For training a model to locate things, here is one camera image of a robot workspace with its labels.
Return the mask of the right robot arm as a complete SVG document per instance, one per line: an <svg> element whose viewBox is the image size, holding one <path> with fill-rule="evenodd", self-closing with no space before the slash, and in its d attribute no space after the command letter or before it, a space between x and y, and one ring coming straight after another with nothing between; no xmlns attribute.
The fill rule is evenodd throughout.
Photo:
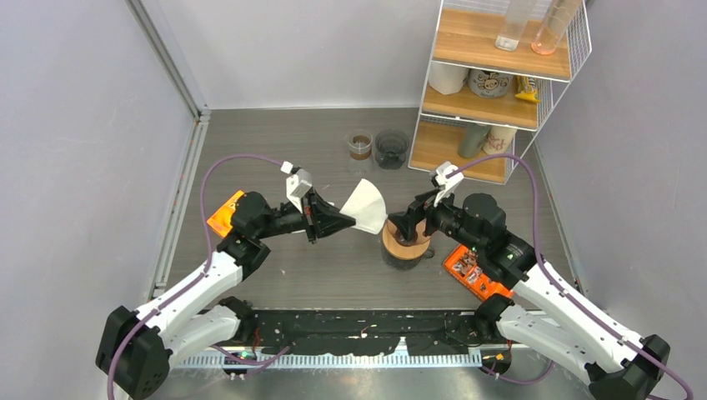
<svg viewBox="0 0 707 400"><path fill-rule="evenodd" d="M572 372L596 399L649 399L664 376L660 369L669 344L656 334L642 336L617 322L579 293L522 238L506 226L506 213L485 193L462 206L437 191L414 198L389 221L405 242L440 232L476 255L492 281L533 303L551 322L531 316L512 300L494 294L477 312L477 334L487 342L501 337L522 343Z"/></svg>

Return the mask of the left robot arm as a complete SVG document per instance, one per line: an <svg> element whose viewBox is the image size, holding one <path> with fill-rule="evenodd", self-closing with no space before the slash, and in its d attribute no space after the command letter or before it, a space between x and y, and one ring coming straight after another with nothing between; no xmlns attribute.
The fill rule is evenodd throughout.
<svg viewBox="0 0 707 400"><path fill-rule="evenodd" d="M249 343L256 324L238 306L201 310L261 267L270 254L265 238L304 232L314 243L348 228L365 228L359 214L365 207L354 195L335 206L311 187L288 191L279 207L258 192L242 192L227 202L216 214L229 224L201 266L153 300L108 314L95 361L107 376L107 397L114 399L121 389L131 399L149 398L185 358L228 339Z"/></svg>

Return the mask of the pink transparent plastic dripper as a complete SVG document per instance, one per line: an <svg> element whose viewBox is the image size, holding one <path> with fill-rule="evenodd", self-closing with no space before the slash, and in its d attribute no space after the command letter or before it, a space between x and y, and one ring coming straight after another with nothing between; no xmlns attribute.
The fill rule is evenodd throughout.
<svg viewBox="0 0 707 400"><path fill-rule="evenodd" d="M431 237L425 234L426 222L427 220L423 219L415 226L413 238L411 240L406 240L400 229L390 220L386 221L385 229L392 235L397 244L406 247L418 246L431 240Z"/></svg>

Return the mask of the white paper coffee filter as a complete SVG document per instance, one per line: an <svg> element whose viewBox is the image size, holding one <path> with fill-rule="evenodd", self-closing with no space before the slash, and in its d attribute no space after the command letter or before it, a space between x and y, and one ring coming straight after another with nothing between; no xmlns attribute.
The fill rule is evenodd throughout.
<svg viewBox="0 0 707 400"><path fill-rule="evenodd" d="M340 212L355 220L354 229L379 234L388 219L384 197L368 179L361 179Z"/></svg>

